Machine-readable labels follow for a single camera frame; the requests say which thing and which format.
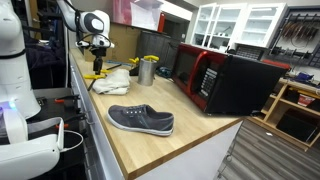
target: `sneaker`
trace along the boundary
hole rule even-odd
[[[123,107],[113,105],[108,110],[109,121],[119,129],[169,136],[173,131],[173,115],[156,112],[149,105]]]

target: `towel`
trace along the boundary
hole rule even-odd
[[[117,69],[108,74],[104,79],[97,79],[92,89],[98,94],[118,94],[123,95],[129,92],[130,88],[129,71]]]

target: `gray floor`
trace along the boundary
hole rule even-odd
[[[319,140],[305,152],[266,132],[245,120],[215,179],[320,179]]]

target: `black microwave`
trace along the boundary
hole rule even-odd
[[[286,69],[180,44],[172,79],[207,114],[260,112]]]

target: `white cabinet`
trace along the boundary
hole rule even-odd
[[[285,3],[248,5],[235,42],[268,48],[285,10]]]
[[[232,45],[246,6],[245,3],[200,6],[190,44],[225,51]]]

